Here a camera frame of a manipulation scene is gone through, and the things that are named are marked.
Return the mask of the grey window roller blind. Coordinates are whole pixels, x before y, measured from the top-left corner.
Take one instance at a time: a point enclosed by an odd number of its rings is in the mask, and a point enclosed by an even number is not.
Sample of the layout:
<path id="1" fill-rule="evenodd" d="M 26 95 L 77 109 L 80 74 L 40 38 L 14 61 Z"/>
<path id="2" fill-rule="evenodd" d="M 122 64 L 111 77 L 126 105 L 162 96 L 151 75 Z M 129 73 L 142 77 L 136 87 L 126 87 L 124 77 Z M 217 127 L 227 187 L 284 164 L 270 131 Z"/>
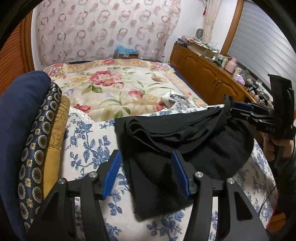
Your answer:
<path id="1" fill-rule="evenodd" d="M 227 54 L 266 85 L 272 74 L 289 79 L 295 89 L 295 51 L 275 22 L 252 1 L 244 2 Z"/>

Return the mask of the purple tissue pack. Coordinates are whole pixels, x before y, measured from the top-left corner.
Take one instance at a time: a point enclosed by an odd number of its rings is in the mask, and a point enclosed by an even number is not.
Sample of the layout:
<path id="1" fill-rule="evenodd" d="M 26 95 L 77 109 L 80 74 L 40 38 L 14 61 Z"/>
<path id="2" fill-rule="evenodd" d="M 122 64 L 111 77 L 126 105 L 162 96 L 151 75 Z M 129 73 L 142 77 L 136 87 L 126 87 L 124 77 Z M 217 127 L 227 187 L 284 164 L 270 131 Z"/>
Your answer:
<path id="1" fill-rule="evenodd" d="M 236 74 L 234 76 L 234 79 L 236 80 L 236 82 L 238 82 L 241 85 L 245 85 L 245 80 L 243 79 L 243 77 L 240 74 Z"/>

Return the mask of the floral bed quilt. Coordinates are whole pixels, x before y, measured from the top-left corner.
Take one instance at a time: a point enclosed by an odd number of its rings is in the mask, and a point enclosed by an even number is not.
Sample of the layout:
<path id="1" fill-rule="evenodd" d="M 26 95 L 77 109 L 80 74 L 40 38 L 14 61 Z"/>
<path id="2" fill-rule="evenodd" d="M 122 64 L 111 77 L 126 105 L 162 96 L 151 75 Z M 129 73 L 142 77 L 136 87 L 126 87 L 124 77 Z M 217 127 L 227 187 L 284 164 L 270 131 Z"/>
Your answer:
<path id="1" fill-rule="evenodd" d="M 118 148 L 115 118 L 137 119 L 162 133 L 173 118 L 186 121 L 190 114 L 208 109 L 165 64 L 109 60 L 53 64 L 45 72 L 71 103 L 60 162 L 60 174 L 68 180 L 96 170 Z M 191 206 L 181 204 L 139 217 L 126 168 L 121 165 L 101 205 L 110 239 L 182 240 Z"/>

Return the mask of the brown louvered wooden wardrobe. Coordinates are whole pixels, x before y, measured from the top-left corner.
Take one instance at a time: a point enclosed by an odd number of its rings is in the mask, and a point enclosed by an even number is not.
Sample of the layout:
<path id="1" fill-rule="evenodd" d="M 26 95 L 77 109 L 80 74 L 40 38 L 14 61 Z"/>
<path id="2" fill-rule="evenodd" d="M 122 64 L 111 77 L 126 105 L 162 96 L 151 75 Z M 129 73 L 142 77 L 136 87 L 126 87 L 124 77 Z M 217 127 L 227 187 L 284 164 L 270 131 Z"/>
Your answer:
<path id="1" fill-rule="evenodd" d="M 31 46 L 32 15 L 30 12 L 23 18 L 1 49 L 0 92 L 18 76 L 35 69 Z"/>

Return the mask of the cardboard box on cabinet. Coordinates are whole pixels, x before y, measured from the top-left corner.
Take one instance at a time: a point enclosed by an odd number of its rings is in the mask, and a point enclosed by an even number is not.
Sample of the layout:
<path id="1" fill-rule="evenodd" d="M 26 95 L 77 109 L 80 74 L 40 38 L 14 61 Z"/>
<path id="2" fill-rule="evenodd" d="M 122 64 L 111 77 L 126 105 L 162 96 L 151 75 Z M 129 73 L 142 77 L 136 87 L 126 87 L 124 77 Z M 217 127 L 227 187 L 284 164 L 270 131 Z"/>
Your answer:
<path id="1" fill-rule="evenodd" d="M 217 51 L 211 50 L 207 47 L 203 47 L 195 43 L 188 44 L 187 48 L 199 56 L 209 58 L 213 58 L 218 53 Z"/>

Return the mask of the beige side curtain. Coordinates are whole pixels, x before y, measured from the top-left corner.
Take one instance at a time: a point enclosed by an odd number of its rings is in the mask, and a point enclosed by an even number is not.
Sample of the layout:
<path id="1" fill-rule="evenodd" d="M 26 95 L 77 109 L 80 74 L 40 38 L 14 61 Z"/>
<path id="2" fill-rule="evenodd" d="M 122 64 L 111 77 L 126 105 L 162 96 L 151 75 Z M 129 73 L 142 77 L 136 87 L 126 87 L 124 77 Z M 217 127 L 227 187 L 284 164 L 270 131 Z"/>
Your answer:
<path id="1" fill-rule="evenodd" d="M 209 44 L 212 38 L 212 30 L 217 18 L 222 0 L 208 0 L 205 7 L 202 42 Z"/>

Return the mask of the wooden sideboard cabinet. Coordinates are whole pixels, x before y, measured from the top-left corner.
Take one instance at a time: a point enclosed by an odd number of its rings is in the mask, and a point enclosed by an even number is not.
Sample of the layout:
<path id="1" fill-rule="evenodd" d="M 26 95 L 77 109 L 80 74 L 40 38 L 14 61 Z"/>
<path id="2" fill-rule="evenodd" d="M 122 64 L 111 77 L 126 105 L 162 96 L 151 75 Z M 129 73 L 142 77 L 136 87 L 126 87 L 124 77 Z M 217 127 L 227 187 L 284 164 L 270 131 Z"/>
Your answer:
<path id="1" fill-rule="evenodd" d="M 208 105 L 223 104 L 225 95 L 238 102 L 258 102 L 222 67 L 177 43 L 171 52 L 170 63 Z"/>

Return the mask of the folded mustard yellow garment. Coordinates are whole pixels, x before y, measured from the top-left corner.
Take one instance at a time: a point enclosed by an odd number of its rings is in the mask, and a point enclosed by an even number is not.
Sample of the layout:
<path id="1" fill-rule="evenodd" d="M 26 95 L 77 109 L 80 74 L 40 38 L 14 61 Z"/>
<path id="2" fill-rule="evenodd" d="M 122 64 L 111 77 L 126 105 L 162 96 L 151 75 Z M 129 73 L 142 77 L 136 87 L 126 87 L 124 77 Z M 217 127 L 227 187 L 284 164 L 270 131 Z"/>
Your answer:
<path id="1" fill-rule="evenodd" d="M 61 150 L 63 145 L 66 123 L 70 109 L 70 100 L 65 95 L 61 98 L 57 114 L 54 118 L 49 135 L 49 145 L 45 157 L 43 173 L 43 198 L 45 199 L 58 180 Z"/>

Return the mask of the folded patterned dark garment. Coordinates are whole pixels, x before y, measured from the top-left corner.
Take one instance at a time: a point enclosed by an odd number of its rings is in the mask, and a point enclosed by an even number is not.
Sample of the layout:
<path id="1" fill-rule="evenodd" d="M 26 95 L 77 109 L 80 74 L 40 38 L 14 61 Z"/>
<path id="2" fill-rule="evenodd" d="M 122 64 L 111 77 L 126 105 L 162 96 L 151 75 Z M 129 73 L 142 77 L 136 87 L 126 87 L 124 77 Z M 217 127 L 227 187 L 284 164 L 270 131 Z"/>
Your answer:
<path id="1" fill-rule="evenodd" d="M 18 201 L 25 232 L 28 232 L 43 201 L 44 160 L 53 120 L 61 102 L 62 91 L 52 82 L 38 109 L 21 155 Z"/>

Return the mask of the folded navy blue garment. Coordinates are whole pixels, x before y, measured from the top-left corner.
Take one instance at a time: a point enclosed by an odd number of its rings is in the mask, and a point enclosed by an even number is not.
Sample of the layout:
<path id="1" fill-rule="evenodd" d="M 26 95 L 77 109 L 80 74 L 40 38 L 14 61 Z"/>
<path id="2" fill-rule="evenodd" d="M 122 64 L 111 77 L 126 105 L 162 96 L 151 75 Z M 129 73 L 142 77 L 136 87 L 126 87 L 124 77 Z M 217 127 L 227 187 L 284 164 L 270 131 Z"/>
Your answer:
<path id="1" fill-rule="evenodd" d="M 21 156 L 51 79 L 43 71 L 16 78 L 1 95 L 1 199 L 14 235 L 25 239 L 19 205 Z"/>

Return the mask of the small round desk fan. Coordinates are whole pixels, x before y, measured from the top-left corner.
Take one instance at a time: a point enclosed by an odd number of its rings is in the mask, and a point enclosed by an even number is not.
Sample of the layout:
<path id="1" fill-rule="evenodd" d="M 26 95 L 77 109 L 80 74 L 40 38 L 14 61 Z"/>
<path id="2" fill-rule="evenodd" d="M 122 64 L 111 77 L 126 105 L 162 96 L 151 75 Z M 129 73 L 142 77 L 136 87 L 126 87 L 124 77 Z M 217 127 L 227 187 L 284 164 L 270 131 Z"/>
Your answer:
<path id="1" fill-rule="evenodd" d="M 204 32 L 203 29 L 201 29 L 201 28 L 197 29 L 197 30 L 196 30 L 195 38 L 196 38 L 197 40 L 199 40 L 199 41 L 202 40 L 202 38 L 203 38 L 203 32 Z"/>

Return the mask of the pink circle patterned curtain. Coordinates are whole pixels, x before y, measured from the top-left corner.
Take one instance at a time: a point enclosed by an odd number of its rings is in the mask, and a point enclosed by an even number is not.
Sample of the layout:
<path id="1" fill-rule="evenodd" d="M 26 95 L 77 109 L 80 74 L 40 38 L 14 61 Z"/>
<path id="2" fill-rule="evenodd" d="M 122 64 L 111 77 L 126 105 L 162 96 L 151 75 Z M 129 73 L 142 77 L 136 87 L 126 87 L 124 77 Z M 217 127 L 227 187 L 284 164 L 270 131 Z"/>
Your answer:
<path id="1" fill-rule="evenodd" d="M 109 59 L 123 46 L 162 61 L 180 14 L 180 1 L 43 1 L 37 10 L 39 60 L 48 66 Z"/>

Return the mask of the pink thermos jug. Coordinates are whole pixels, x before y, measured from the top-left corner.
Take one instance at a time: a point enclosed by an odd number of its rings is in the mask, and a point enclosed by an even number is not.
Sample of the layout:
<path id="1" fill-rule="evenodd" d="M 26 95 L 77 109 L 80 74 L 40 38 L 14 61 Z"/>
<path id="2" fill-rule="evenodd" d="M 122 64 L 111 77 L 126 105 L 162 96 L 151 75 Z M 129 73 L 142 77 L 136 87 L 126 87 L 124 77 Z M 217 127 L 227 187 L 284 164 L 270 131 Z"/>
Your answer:
<path id="1" fill-rule="evenodd" d="M 235 68 L 236 68 L 236 66 L 237 66 L 237 60 L 236 60 L 236 58 L 234 58 L 234 57 L 228 57 L 227 60 L 228 60 L 228 61 L 227 61 L 226 65 L 225 65 L 224 69 L 225 69 L 227 72 L 233 74 L 234 71 L 235 71 Z"/>

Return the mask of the black printed t-shirt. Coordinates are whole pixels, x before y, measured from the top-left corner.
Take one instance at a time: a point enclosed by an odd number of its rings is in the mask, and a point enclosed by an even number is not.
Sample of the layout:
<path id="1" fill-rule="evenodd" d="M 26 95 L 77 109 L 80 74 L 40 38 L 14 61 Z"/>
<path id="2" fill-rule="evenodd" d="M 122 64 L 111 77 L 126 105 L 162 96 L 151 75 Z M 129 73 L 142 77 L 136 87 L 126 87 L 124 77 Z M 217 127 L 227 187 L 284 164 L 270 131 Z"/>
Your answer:
<path id="1" fill-rule="evenodd" d="M 254 139 L 248 124 L 231 116 L 232 107 L 232 97 L 226 97 L 222 108 L 115 120 L 125 176 L 140 219 L 190 204 L 177 186 L 172 151 L 179 151 L 195 170 L 217 180 L 232 177 L 243 167 Z"/>

